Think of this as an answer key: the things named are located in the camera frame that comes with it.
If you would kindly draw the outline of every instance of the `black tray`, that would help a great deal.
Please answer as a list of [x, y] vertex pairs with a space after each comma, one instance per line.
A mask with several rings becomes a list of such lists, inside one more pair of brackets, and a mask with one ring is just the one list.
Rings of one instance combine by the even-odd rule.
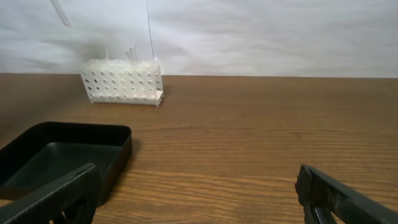
[[101, 174], [101, 206], [131, 152], [127, 126], [37, 124], [0, 150], [0, 198], [15, 200], [91, 162]]

